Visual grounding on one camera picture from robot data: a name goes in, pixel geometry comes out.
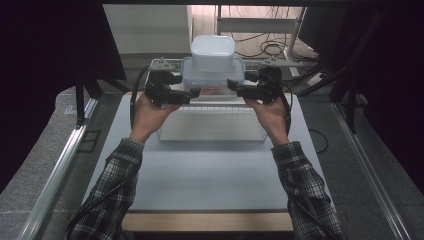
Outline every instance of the person's left hand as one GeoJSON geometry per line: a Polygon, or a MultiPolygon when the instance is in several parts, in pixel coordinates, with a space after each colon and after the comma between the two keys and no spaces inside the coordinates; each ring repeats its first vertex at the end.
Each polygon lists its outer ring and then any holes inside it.
{"type": "Polygon", "coordinates": [[[135,103],[136,113],[130,139],[145,143],[150,135],[162,126],[169,114],[180,107],[181,105],[168,105],[158,108],[146,94],[141,93],[135,103]]]}

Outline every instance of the plastic container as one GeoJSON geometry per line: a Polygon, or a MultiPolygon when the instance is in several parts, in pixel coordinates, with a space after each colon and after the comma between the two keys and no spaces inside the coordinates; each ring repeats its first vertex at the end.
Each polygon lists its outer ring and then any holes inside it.
{"type": "Polygon", "coordinates": [[[190,104],[173,112],[156,132],[161,142],[264,142],[266,131],[244,104],[190,104]]]}
{"type": "Polygon", "coordinates": [[[183,83],[188,85],[217,86],[227,85],[227,79],[244,82],[246,67],[240,58],[231,58],[230,69],[226,72],[197,72],[194,68],[194,59],[186,57],[181,63],[181,75],[183,83]]]}
{"type": "Polygon", "coordinates": [[[200,35],[191,43],[196,72],[229,72],[234,55],[234,39],[227,36],[200,35]]]}

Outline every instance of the person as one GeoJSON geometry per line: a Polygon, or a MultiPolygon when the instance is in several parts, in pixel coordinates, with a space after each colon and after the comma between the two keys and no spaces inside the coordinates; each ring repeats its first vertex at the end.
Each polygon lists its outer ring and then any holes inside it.
{"type": "MultiPolygon", "coordinates": [[[[324,180],[303,154],[300,143],[290,142],[288,139],[281,99],[269,104],[249,99],[244,101],[253,108],[274,146],[271,151],[281,184],[289,196],[288,210],[295,238],[346,239],[331,208],[331,199],[324,191],[324,180]]],[[[166,108],[157,108],[145,94],[141,94],[136,102],[134,126],[129,138],[122,139],[107,158],[101,176],[80,209],[98,199],[101,201],[70,225],[70,239],[118,237],[121,222],[134,200],[137,175],[107,198],[103,196],[122,182],[132,168],[141,166],[144,143],[160,128],[169,114],[179,107],[169,105],[166,108]]]]}

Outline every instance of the plaid shirt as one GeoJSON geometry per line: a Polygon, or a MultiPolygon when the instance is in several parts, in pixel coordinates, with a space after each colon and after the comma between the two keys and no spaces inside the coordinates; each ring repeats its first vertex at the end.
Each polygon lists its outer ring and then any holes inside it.
{"type": "MultiPolygon", "coordinates": [[[[120,145],[107,158],[105,169],[81,209],[101,198],[117,183],[122,182],[134,166],[141,164],[143,149],[144,145],[138,142],[122,139],[120,145]]],[[[330,238],[294,204],[294,199],[331,229],[339,239],[346,239],[340,222],[332,211],[331,200],[324,191],[324,180],[303,154],[300,143],[293,142],[271,150],[281,184],[290,199],[288,209],[296,239],[330,238]]],[[[116,239],[122,219],[134,201],[136,184],[137,176],[85,214],[71,230],[71,239],[116,239]]]]}

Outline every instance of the container lid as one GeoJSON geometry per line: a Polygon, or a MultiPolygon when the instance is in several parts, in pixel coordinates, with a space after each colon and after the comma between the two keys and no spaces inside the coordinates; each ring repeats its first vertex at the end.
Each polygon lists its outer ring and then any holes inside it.
{"type": "Polygon", "coordinates": [[[191,53],[198,56],[228,57],[234,48],[234,39],[227,36],[200,35],[191,43],[191,53]]]}

